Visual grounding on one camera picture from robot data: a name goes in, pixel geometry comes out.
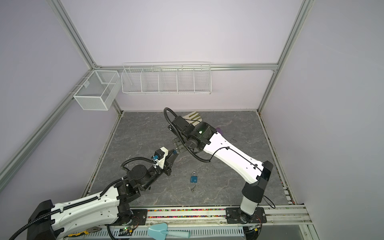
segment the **white robotic arm segment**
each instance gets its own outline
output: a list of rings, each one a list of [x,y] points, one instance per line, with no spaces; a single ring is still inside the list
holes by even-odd
[[[55,207],[52,208],[52,211],[62,209],[67,205],[91,199],[98,196],[100,193],[101,192],[71,202],[57,203],[55,204]],[[116,198],[118,195],[117,189],[115,187],[110,187],[103,196],[100,196],[99,200],[73,207],[61,213],[53,214],[51,219],[54,219],[55,223],[52,224],[52,229],[56,231],[60,228],[64,228],[64,231],[58,235],[57,239],[61,239],[70,233],[81,232],[84,229],[97,225],[114,223],[118,219],[119,213],[117,206],[119,205],[120,200]]]
[[[211,155],[215,154],[215,157],[233,168],[247,183],[252,184],[257,181],[257,176],[262,174],[262,162],[251,158],[230,144],[219,132],[213,134],[209,141],[210,144],[204,147],[204,152]]]

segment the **white wall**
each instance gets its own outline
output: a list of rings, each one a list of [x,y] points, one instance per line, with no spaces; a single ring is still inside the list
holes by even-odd
[[[383,239],[384,2],[318,0],[262,116],[320,239]]]
[[[0,1],[0,32],[1,168],[88,69],[44,0]],[[81,196],[115,120],[72,103],[0,192],[1,239],[40,202]]]
[[[302,0],[63,0],[101,66],[275,63]]]
[[[271,70],[212,71],[211,94],[126,95],[117,101],[124,111],[257,109],[272,77]]]

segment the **black mounting plate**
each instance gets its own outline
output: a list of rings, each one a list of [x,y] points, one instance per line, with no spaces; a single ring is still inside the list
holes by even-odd
[[[137,225],[137,218],[139,218],[139,225],[145,225],[145,221],[147,220],[147,213],[148,213],[148,210],[147,209],[131,209],[132,212],[133,212],[133,215],[135,216],[134,218],[132,218],[132,222],[130,223],[130,225]]]
[[[225,213],[227,214],[226,219],[227,223],[240,223],[244,224],[244,222],[240,219],[240,212],[238,207],[227,207],[225,209]],[[253,218],[250,223],[259,223],[259,219],[256,217],[256,215],[260,218],[262,223],[266,223],[266,216],[264,209],[262,207],[257,207],[255,209],[255,213],[253,214]]]

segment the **yellow utility knife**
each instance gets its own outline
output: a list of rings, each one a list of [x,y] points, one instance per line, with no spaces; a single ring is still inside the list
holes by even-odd
[[[93,232],[97,232],[97,231],[100,231],[101,228],[99,227],[91,227],[91,228],[87,228],[85,231],[83,232],[80,232],[80,233],[74,233],[74,234],[69,234],[68,236],[66,237],[78,237],[78,236],[83,236],[85,234],[90,234],[90,233],[93,233]]]

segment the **white mesh basket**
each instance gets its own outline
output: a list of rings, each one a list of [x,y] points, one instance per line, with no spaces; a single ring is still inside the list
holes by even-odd
[[[73,97],[84,110],[108,110],[120,90],[117,71],[94,70]]]
[[[174,68],[124,68],[122,91],[126,94],[182,94],[212,91],[209,66]]]

